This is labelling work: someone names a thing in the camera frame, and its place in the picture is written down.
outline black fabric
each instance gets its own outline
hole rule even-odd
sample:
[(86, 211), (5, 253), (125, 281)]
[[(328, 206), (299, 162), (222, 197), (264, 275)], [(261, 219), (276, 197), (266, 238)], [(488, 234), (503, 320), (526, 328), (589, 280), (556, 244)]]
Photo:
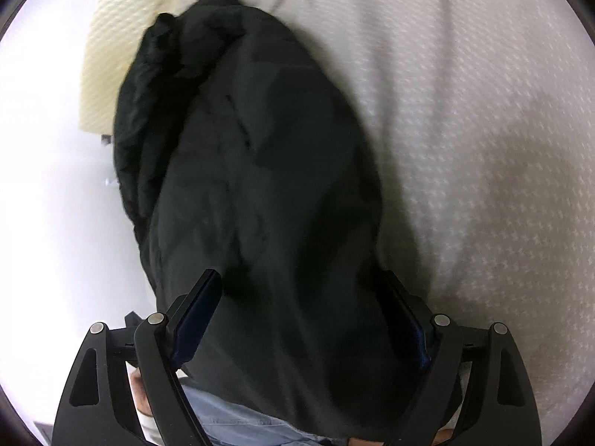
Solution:
[(158, 309), (222, 274), (186, 365), (198, 386), (307, 432), (385, 439), (417, 377), (376, 301), (379, 178), (292, 33), (237, 0), (160, 15), (121, 89), (115, 164)]

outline blue gripper pad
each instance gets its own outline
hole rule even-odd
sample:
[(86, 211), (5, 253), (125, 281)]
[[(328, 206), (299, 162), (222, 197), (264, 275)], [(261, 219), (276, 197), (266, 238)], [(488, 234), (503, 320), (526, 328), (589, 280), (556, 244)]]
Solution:
[(168, 355), (175, 370), (194, 357), (222, 294), (221, 275), (208, 269), (188, 295), (174, 300), (167, 311)]
[(430, 365), (436, 340), (432, 311), (421, 298), (411, 295), (391, 271), (381, 271), (377, 300), (389, 328), (395, 355), (423, 372)]

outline cream textured cloth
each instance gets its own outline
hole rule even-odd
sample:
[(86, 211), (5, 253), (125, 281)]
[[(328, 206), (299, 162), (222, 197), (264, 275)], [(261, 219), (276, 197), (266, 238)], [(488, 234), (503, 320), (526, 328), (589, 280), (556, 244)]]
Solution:
[(85, 48), (79, 128), (112, 134), (118, 91), (141, 37), (171, 0), (99, 0)]
[(293, 29), (359, 114), (383, 264), (460, 324), (510, 327), (549, 445), (595, 379), (595, 47), (572, 9), (243, 1)]

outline white wall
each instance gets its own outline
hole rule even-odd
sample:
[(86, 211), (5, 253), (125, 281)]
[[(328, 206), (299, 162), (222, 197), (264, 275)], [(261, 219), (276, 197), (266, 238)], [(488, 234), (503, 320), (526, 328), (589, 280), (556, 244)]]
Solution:
[(77, 129), (96, 0), (28, 0), (0, 41), (0, 384), (53, 423), (88, 327), (154, 311), (109, 149)]

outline small white object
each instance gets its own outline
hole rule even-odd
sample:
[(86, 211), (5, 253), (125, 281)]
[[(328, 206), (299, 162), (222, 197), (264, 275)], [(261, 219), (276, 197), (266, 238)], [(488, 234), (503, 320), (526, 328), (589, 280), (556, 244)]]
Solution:
[(91, 333), (99, 333), (102, 331), (103, 331), (103, 323), (101, 323), (100, 321), (96, 321), (89, 329), (89, 332), (91, 332)]
[(444, 314), (440, 314), (440, 315), (436, 315), (436, 317), (434, 317), (434, 322), (436, 325), (439, 325), (441, 327), (446, 327), (447, 325), (450, 325), (450, 318), (448, 318)]
[(500, 335), (506, 335), (508, 333), (508, 327), (503, 323), (498, 322), (494, 324), (494, 331)]
[(105, 186), (106, 188), (118, 188), (120, 186), (120, 182), (118, 178), (106, 178)]
[(163, 315), (160, 312), (156, 312), (156, 313), (152, 313), (151, 315), (149, 315), (149, 318), (147, 318), (147, 321), (151, 325), (157, 325), (157, 324), (161, 323), (164, 319), (165, 319), (165, 315)]

